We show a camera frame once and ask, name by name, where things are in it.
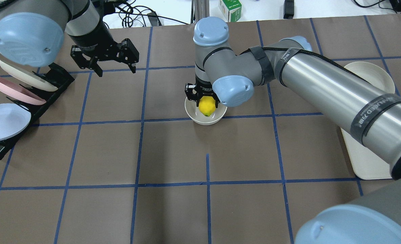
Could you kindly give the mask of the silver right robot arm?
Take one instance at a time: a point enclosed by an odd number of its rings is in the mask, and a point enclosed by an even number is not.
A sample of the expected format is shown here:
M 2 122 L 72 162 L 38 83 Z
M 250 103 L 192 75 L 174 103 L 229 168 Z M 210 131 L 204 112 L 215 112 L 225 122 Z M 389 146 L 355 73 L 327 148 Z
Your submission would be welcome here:
M 387 93 L 322 55 L 304 37 L 255 46 L 236 55 L 227 23 L 217 17 L 196 22 L 196 83 L 186 92 L 199 102 L 235 107 L 255 86 L 276 79 L 315 106 L 359 144 L 387 162 L 394 182 L 347 204 L 330 207 L 306 222 L 296 244 L 401 244 L 401 97 Z

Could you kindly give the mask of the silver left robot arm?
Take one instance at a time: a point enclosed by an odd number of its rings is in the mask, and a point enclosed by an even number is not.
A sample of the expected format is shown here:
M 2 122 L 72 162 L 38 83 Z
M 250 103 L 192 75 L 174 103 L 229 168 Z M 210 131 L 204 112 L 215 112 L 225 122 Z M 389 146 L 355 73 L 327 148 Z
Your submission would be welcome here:
M 0 0 L 0 54 L 20 65 L 55 61 L 68 35 L 70 56 L 81 69 L 102 76 L 99 62 L 115 61 L 136 72 L 139 52 L 128 38 L 116 42 L 103 17 L 120 0 Z

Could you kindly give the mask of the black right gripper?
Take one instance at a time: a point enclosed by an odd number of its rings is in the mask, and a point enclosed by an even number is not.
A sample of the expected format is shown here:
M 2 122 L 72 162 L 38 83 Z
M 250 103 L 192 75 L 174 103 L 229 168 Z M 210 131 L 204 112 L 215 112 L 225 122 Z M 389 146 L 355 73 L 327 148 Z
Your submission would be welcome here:
M 189 101 L 199 103 L 204 96 L 211 96 L 216 103 L 220 103 L 217 94 L 213 91 L 212 83 L 196 82 L 195 84 L 185 84 L 185 95 Z

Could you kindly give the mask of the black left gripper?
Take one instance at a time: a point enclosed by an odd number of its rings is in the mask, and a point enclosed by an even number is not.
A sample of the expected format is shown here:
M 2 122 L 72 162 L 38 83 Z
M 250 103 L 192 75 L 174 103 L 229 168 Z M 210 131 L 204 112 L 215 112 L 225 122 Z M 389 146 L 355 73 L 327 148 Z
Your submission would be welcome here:
M 98 24 L 91 32 L 74 36 L 70 35 L 76 47 L 72 47 L 70 56 L 81 69 L 94 71 L 98 77 L 103 76 L 103 70 L 98 61 L 115 60 L 128 65 L 133 74 L 139 62 L 139 51 L 129 38 L 117 43 L 111 36 L 105 24 Z

